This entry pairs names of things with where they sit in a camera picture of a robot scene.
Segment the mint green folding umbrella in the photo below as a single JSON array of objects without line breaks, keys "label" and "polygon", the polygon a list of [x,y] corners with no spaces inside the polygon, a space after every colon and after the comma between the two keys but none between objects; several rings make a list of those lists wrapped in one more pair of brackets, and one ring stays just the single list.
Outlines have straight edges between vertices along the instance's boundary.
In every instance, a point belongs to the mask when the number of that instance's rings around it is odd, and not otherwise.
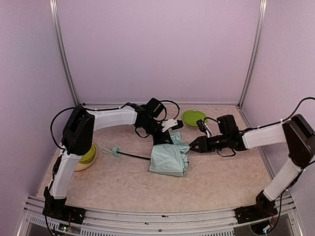
[{"label": "mint green folding umbrella", "polygon": [[189,167],[189,145],[182,140],[179,132],[170,133],[172,144],[154,145],[151,156],[143,157],[135,154],[121,152],[118,147],[102,149],[103,153],[110,153],[114,157],[121,155],[150,161],[149,171],[168,176],[184,177]]}]

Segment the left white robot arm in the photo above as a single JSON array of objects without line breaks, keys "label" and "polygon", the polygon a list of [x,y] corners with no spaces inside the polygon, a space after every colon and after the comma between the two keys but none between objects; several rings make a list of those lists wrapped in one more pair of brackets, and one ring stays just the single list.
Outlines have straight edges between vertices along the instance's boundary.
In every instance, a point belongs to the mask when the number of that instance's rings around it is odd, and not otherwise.
[{"label": "left white robot arm", "polygon": [[164,121],[157,117],[165,109],[152,98],[147,104],[126,103],[116,108],[92,109],[83,106],[71,107],[72,111],[63,129],[61,154],[53,168],[52,181],[44,190],[44,197],[54,200],[66,199],[68,184],[79,160],[91,149],[94,132],[120,125],[134,125],[152,136],[154,145],[172,144]]}]

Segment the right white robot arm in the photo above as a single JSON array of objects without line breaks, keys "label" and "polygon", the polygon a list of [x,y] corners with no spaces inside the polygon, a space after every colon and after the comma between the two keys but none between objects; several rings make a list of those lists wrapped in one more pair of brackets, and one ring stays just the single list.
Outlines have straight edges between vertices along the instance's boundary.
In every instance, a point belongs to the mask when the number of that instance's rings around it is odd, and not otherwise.
[{"label": "right white robot arm", "polygon": [[268,201],[274,201],[289,189],[315,156],[315,130],[301,115],[256,128],[240,130],[233,115],[216,119],[219,134],[204,135],[193,140],[190,150],[198,153],[230,149],[232,154],[250,149],[275,150],[287,154],[270,184],[262,191]]}]

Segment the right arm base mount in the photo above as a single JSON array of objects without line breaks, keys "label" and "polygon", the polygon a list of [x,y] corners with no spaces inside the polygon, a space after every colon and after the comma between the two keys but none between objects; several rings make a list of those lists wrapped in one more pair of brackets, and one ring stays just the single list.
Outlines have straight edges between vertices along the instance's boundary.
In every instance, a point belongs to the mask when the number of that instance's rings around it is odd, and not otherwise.
[{"label": "right arm base mount", "polygon": [[278,214],[275,200],[269,200],[265,196],[264,191],[261,191],[256,196],[255,204],[241,206],[236,208],[234,211],[238,224],[260,220]]}]

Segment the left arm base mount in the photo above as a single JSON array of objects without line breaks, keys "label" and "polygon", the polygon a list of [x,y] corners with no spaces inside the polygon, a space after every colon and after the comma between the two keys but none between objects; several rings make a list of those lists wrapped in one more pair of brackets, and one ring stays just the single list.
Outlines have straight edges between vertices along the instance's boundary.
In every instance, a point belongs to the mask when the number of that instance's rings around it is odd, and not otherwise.
[{"label": "left arm base mount", "polygon": [[86,210],[81,207],[68,206],[65,204],[66,198],[55,199],[46,186],[44,189],[44,209],[42,214],[47,217],[65,221],[68,223],[83,224]]}]

